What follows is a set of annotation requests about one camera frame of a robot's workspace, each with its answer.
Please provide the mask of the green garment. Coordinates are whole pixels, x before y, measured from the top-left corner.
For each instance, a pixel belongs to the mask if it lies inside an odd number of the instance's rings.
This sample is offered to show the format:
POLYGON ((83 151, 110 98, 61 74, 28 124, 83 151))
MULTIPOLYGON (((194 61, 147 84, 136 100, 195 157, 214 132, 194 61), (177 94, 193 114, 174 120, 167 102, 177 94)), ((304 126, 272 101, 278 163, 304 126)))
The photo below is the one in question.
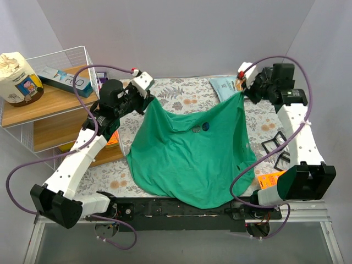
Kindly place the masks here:
POLYGON ((192 114, 170 113, 153 100, 126 158, 134 182, 149 194, 200 209, 229 202, 255 179, 243 96, 192 114))

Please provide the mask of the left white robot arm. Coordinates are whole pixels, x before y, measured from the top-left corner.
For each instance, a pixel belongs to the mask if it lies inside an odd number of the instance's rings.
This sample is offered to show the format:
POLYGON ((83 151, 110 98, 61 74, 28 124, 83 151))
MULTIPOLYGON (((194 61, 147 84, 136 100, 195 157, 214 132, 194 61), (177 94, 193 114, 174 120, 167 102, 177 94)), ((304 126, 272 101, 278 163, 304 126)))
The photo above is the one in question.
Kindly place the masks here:
POLYGON ((111 203, 111 195, 96 193, 83 199, 74 196, 83 175, 120 126, 120 118, 133 111, 143 114, 154 99, 150 93, 154 82, 139 76, 126 87, 119 80, 108 80, 102 85, 99 99, 90 107, 92 115, 83 123, 72 153, 43 185, 35 184, 30 190, 40 215, 67 229, 81 217, 94 213, 106 220, 116 216, 117 207, 111 203))

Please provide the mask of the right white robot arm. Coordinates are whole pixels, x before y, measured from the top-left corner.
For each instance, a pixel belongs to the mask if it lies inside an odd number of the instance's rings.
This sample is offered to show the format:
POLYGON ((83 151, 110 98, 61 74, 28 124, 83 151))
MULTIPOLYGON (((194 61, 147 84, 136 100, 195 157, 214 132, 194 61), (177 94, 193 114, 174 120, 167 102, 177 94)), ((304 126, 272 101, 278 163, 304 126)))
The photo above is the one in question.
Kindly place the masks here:
POLYGON ((276 185, 253 192, 249 213, 264 217, 269 206, 286 201, 320 200, 336 177, 336 169, 321 156, 307 119, 311 111, 305 91, 295 87, 294 65, 275 63, 257 71, 252 63, 244 63, 238 77, 243 80, 244 94, 254 104, 268 100, 275 108, 287 136, 283 147, 289 149, 290 167, 276 185))

